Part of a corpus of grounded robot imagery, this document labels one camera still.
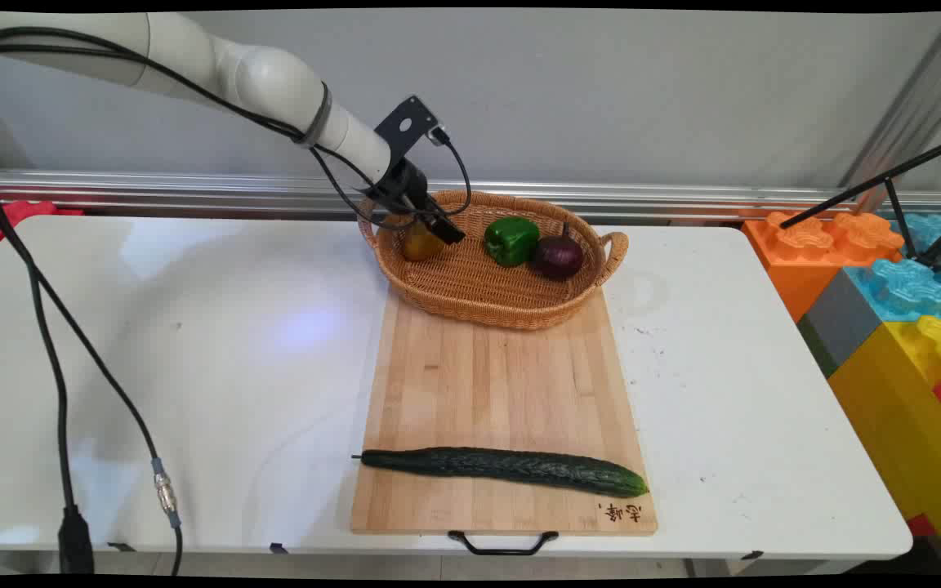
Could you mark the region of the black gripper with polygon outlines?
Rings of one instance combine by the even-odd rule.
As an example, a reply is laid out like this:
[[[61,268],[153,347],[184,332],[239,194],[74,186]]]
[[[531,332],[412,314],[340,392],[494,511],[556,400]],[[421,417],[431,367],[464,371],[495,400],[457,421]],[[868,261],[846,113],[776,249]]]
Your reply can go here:
[[[407,158],[385,172],[369,190],[369,198],[392,215],[408,215],[411,226],[404,231],[406,241],[441,241],[458,244],[466,237],[456,223],[460,212],[433,211],[428,180]]]

